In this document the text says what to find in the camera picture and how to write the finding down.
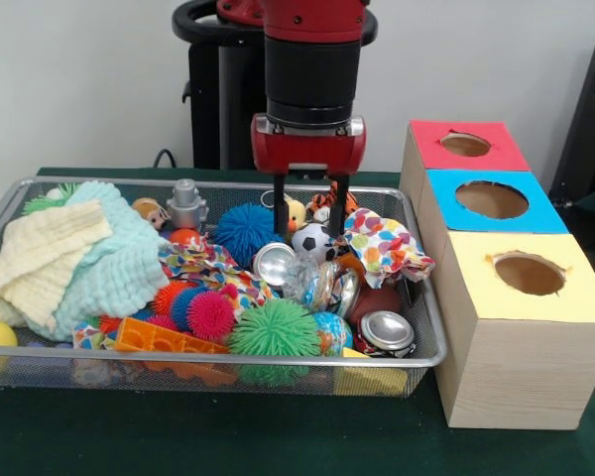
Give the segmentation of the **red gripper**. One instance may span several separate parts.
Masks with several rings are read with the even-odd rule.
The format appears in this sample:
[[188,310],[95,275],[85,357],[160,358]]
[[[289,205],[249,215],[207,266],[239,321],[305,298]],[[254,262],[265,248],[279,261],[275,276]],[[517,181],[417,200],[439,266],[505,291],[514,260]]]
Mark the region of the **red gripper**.
[[357,173],[366,149],[366,124],[354,116],[327,129],[284,126],[257,114],[251,123],[251,142],[256,168],[274,175],[274,230],[287,233],[289,208],[285,200],[285,175],[290,172],[323,172],[335,182],[329,231],[343,233],[349,176]]

